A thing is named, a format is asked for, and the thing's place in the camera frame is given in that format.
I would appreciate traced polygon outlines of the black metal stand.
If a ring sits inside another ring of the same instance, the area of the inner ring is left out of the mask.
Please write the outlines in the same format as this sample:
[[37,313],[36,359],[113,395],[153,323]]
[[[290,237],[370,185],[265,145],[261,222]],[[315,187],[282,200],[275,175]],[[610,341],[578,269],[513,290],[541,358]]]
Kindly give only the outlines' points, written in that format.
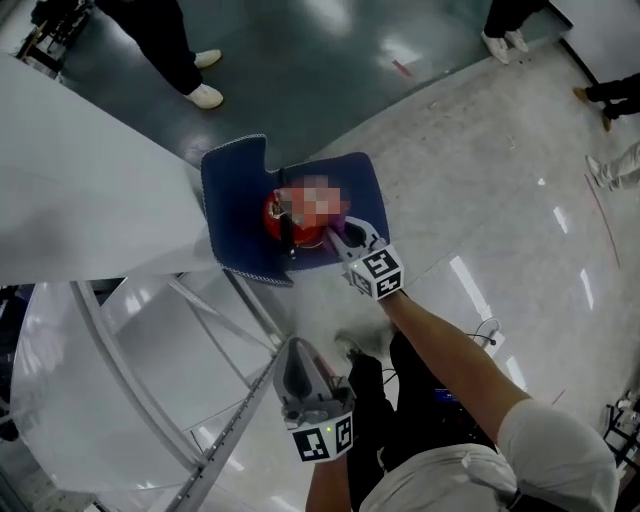
[[640,397],[627,395],[606,405],[607,425],[603,436],[616,467],[640,472]]

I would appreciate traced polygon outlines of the person's left grey shoe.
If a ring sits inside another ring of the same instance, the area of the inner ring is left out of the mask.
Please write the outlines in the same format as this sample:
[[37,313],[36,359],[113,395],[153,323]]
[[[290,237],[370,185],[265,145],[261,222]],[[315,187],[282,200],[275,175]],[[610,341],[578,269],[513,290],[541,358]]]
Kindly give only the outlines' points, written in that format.
[[341,356],[347,360],[357,354],[365,354],[358,341],[348,331],[341,329],[336,332],[334,337],[334,343]]

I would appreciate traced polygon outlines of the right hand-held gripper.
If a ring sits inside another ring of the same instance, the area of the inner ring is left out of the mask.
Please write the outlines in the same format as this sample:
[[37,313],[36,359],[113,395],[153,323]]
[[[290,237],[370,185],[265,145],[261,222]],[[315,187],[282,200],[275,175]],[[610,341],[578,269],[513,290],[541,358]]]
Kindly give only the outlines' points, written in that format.
[[347,279],[363,295],[379,301],[404,288],[404,265],[392,244],[361,253],[361,242],[386,239],[368,221],[346,217],[344,230],[329,228],[328,239],[334,251],[347,263]]

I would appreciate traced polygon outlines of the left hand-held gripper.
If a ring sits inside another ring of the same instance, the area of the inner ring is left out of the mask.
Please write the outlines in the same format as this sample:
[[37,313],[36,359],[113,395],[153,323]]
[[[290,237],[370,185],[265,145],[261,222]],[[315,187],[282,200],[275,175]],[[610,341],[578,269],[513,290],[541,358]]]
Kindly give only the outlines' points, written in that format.
[[296,366],[304,377],[307,399],[291,399],[290,374],[295,362],[292,347],[292,339],[283,345],[273,375],[278,398],[289,400],[282,407],[286,429],[303,463],[336,460],[353,446],[355,395],[347,378],[339,375],[310,342],[298,338]]

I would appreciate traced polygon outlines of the black device with blue screen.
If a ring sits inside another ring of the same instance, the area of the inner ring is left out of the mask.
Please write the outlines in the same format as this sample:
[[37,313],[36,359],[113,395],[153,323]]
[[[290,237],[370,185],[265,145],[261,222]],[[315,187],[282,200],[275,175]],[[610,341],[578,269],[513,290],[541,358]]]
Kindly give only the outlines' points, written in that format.
[[497,450],[494,442],[451,391],[437,385],[434,400],[436,424],[455,444],[473,443]]

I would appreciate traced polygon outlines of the navy blue cloth bag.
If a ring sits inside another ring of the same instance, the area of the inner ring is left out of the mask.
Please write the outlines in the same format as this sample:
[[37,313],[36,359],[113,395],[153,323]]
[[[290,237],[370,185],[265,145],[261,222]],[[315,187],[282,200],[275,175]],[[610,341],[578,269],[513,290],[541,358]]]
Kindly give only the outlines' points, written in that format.
[[324,175],[350,201],[348,213],[369,222],[390,239],[382,193],[373,164],[363,152],[311,160],[279,170],[266,168],[267,137],[251,134],[209,151],[201,160],[201,183],[209,238],[220,266],[263,284],[291,288],[292,274],[339,262],[334,250],[300,249],[285,255],[267,232],[263,210],[268,195],[306,176]]

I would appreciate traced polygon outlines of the white table with metal frame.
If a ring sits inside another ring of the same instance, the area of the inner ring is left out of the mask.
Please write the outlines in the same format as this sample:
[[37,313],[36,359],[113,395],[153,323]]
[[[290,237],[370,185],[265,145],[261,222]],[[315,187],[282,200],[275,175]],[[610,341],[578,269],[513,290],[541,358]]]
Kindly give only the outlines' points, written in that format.
[[10,388],[54,487],[116,512],[299,512],[268,294],[209,247],[198,173],[0,54],[0,285],[33,288]]

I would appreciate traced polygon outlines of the person's right forearm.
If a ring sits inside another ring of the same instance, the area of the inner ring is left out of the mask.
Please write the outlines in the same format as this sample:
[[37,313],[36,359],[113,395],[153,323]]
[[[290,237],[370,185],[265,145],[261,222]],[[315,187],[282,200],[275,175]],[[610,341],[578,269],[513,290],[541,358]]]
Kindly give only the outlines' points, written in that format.
[[496,442],[507,414],[530,395],[516,386],[468,335],[404,293],[395,292],[379,304],[434,376]]

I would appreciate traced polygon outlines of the person's left forearm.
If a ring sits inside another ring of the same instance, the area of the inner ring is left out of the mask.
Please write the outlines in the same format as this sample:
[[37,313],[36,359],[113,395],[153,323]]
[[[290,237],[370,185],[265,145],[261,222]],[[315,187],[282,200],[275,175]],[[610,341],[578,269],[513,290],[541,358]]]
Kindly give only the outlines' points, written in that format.
[[351,512],[346,455],[314,466],[305,512]]

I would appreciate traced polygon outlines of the black metal rack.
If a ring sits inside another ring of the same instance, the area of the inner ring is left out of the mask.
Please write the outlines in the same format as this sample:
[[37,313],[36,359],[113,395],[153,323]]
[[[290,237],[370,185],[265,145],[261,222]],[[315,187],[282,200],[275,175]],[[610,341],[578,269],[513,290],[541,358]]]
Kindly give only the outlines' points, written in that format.
[[88,0],[37,0],[30,13],[34,28],[14,57],[56,78],[64,55],[77,40],[91,10]]

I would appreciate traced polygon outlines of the person's black trousers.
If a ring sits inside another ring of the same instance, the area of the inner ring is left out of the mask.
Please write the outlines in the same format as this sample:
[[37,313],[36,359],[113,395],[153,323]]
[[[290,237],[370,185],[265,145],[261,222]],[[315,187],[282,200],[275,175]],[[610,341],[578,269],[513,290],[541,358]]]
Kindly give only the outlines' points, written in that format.
[[350,358],[355,392],[354,444],[347,456],[351,508],[363,502],[383,477],[411,457],[455,444],[436,424],[434,389],[442,384],[408,339],[396,332],[390,359],[399,383],[397,405],[387,399],[381,362],[366,354]]

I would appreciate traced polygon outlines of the person's white shirt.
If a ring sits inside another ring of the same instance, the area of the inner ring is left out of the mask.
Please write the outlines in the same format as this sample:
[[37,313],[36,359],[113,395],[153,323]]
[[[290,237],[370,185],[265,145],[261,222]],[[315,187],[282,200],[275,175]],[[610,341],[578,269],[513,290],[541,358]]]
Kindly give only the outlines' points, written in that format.
[[597,432],[529,399],[502,421],[497,449],[466,443],[419,453],[387,473],[360,512],[508,512],[517,494],[565,512],[614,512],[618,488]]

